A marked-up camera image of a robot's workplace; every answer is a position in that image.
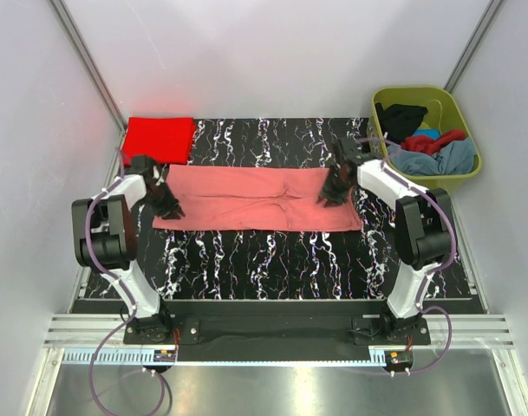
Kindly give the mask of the pink t shirt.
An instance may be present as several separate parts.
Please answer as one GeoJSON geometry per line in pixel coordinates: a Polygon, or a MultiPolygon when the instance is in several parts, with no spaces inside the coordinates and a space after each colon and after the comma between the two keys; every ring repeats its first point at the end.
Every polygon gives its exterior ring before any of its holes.
{"type": "Polygon", "coordinates": [[[185,213],[156,217],[153,228],[174,231],[360,231],[349,202],[317,202],[326,168],[178,166],[166,182],[185,213]]]}

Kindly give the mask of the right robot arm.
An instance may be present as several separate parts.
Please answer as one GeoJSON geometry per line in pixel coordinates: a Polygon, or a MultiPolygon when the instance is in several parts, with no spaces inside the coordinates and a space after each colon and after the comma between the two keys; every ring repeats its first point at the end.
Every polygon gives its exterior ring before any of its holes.
{"type": "Polygon", "coordinates": [[[333,145],[329,167],[317,201],[326,207],[346,202],[354,188],[372,192],[394,211],[394,247],[400,260],[394,287],[381,313],[367,328],[353,330],[364,341],[406,343],[420,329],[427,312],[423,302],[433,275],[453,262],[457,238],[450,195],[417,185],[354,140],[333,145]]]}

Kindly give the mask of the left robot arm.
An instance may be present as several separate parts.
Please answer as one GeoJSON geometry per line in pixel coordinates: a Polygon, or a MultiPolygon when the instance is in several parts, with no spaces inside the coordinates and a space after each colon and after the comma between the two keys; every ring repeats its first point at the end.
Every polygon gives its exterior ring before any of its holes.
{"type": "Polygon", "coordinates": [[[132,157],[113,183],[92,198],[71,205],[75,258],[114,288],[127,308],[125,330],[141,343],[179,340],[179,330],[157,290],[138,262],[138,239],[131,210],[149,205],[157,217],[185,216],[165,181],[159,163],[146,155],[132,157]]]}

